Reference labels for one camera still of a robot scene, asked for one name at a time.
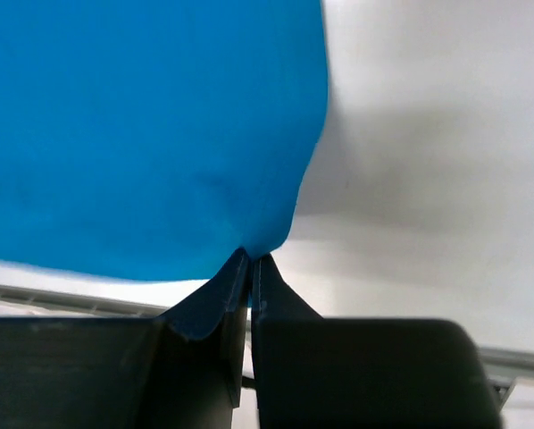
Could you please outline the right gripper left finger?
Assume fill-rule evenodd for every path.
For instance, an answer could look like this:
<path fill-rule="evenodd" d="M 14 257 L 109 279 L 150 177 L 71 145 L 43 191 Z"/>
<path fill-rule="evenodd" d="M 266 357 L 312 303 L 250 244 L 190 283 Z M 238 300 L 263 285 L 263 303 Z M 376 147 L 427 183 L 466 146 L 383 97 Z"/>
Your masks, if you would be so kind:
<path fill-rule="evenodd" d="M 0 428 L 228 428 L 249 258 L 156 317 L 0 317 Z"/>

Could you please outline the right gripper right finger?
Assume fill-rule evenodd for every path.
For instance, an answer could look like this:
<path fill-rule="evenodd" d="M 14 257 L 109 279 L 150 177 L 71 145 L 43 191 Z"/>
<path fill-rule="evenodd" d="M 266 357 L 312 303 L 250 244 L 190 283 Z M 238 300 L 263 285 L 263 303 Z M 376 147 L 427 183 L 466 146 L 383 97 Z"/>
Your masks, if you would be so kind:
<path fill-rule="evenodd" d="M 252 358 L 263 428 L 499 428 L 476 347 L 436 318 L 326 318 L 254 263 Z"/>

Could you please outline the blue polo t-shirt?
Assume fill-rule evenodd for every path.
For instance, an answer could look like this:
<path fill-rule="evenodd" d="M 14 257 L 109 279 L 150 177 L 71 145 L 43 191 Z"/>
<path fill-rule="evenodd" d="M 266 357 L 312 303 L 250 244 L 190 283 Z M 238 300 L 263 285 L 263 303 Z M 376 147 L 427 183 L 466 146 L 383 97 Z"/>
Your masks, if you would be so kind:
<path fill-rule="evenodd" d="M 0 1 L 0 261 L 179 281 L 270 253 L 328 93 L 317 1 Z"/>

